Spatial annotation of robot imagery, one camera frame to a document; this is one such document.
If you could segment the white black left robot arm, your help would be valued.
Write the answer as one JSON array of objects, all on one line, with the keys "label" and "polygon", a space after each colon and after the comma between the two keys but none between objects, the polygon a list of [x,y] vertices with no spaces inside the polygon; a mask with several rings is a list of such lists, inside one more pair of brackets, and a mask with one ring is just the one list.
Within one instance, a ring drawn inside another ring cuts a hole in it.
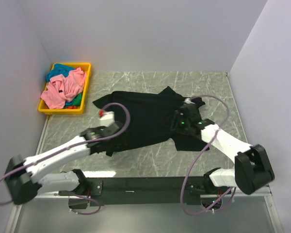
[{"label": "white black left robot arm", "polygon": [[88,128],[65,144],[32,157],[14,156],[6,168],[5,183],[15,205],[25,204],[38,194],[70,191],[85,195],[91,185],[80,169],[70,172],[53,171],[74,160],[107,150],[112,136],[120,131],[122,123]]}]

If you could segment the black t shirt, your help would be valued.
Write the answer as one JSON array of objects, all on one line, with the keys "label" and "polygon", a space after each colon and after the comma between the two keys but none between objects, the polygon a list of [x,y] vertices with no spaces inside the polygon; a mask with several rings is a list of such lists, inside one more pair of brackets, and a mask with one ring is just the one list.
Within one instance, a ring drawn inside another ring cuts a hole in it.
[{"label": "black t shirt", "polygon": [[174,141],[178,151],[201,151],[205,142],[171,130],[174,113],[185,99],[168,86],[158,94],[114,91],[94,100],[93,105],[99,109],[109,103],[120,103],[130,114],[129,127],[112,140],[106,154],[112,156],[116,152],[142,148],[168,139]]}]

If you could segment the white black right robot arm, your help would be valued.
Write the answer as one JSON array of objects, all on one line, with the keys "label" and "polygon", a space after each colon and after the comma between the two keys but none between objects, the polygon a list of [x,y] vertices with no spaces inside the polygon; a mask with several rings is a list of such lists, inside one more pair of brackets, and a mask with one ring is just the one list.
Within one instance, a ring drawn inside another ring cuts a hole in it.
[{"label": "white black right robot arm", "polygon": [[204,174],[203,188],[213,194],[220,187],[237,187],[251,195],[275,179],[265,148],[250,145],[224,130],[210,119],[201,119],[193,103],[175,111],[171,130],[214,146],[234,164],[231,169],[215,168]]}]

